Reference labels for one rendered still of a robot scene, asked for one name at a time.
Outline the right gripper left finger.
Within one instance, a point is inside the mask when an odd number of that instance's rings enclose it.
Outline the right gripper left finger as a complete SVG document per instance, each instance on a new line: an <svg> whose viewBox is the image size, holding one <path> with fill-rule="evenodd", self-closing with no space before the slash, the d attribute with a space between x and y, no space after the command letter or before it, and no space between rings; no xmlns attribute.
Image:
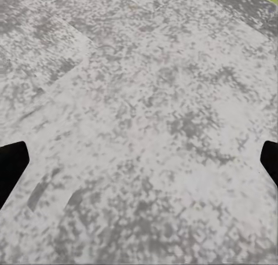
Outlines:
<svg viewBox="0 0 278 265"><path fill-rule="evenodd" d="M0 147L0 209L30 162L24 141Z"/></svg>

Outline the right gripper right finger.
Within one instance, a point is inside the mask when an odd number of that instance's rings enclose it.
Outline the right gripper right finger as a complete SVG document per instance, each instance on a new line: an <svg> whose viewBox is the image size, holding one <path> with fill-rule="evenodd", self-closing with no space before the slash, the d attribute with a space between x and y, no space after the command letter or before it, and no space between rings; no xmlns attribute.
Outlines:
<svg viewBox="0 0 278 265"><path fill-rule="evenodd" d="M278 186L278 143L265 141L260 161Z"/></svg>

